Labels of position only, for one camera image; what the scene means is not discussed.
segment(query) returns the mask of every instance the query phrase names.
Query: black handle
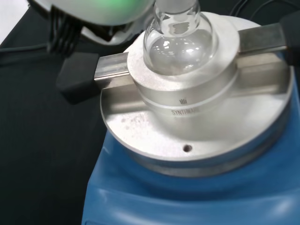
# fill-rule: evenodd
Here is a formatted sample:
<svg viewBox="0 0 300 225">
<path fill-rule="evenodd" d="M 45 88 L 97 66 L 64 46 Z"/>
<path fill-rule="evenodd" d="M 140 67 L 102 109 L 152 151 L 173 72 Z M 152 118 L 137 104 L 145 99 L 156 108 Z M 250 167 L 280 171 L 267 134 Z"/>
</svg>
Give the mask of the black handle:
<svg viewBox="0 0 300 225">
<path fill-rule="evenodd" d="M 283 17 L 280 25 L 287 45 L 286 62 L 291 66 L 300 66 L 300 11 Z"/>
<path fill-rule="evenodd" d="M 78 104 L 100 94 L 94 80 L 99 55 L 75 52 L 65 59 L 56 80 L 56 87 L 71 104 Z"/>
</svg>

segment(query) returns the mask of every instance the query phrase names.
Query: screw hole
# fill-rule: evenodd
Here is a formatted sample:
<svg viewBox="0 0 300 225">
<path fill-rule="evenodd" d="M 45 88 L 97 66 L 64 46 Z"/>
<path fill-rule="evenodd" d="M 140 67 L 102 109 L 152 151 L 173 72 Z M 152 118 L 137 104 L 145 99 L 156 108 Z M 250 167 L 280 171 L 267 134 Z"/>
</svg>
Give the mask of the screw hole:
<svg viewBox="0 0 300 225">
<path fill-rule="evenodd" d="M 192 149 L 193 149 L 193 147 L 188 144 L 183 147 L 184 152 L 190 152 Z"/>
</svg>

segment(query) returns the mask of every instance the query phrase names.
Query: metal top plate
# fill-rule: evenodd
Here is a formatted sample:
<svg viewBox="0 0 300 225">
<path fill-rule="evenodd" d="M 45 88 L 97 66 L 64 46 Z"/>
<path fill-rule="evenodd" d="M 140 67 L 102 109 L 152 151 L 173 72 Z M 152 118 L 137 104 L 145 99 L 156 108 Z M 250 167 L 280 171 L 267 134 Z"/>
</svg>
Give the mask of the metal top plate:
<svg viewBox="0 0 300 225">
<path fill-rule="evenodd" d="M 245 23 L 245 29 L 253 27 Z M 199 117 L 156 117 L 135 85 L 103 90 L 101 112 L 109 131 L 125 147 L 146 158 L 188 162 L 230 152 L 259 137 L 287 107 L 293 76 L 287 67 L 268 69 L 287 77 L 280 92 L 233 95 Z M 264 74 L 265 67 L 256 74 Z"/>
</svg>

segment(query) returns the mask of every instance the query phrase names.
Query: clear liquid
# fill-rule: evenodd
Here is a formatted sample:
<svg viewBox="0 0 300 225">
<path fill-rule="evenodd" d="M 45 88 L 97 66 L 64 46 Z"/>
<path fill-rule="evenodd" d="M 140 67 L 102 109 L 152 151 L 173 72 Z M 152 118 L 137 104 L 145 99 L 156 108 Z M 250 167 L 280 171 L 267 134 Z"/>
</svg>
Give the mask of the clear liquid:
<svg viewBox="0 0 300 225">
<path fill-rule="evenodd" d="M 184 37 L 160 37 L 149 49 L 154 72 L 162 75 L 181 75 L 203 66 L 212 57 L 212 35 L 196 30 Z"/>
</svg>

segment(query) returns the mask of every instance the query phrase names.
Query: black tablecloth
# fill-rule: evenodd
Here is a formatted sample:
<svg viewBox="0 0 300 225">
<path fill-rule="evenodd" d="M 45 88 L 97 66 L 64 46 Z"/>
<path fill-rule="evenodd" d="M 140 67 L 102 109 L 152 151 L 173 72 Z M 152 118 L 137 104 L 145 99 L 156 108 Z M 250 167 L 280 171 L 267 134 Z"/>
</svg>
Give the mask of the black tablecloth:
<svg viewBox="0 0 300 225">
<path fill-rule="evenodd" d="M 227 15 L 236 2 L 203 0 L 201 5 Z M 241 15 L 247 18 L 261 3 L 253 0 Z M 259 14 L 255 21 L 274 23 L 292 10 L 274 5 L 268 16 Z M 45 43 L 47 29 L 47 21 L 29 9 L 1 47 Z M 128 45 L 80 43 L 77 50 L 109 55 Z M 43 51 L 0 55 L 1 225 L 81 222 L 87 182 L 106 128 L 99 97 L 72 106 L 56 90 L 62 62 Z"/>
</svg>

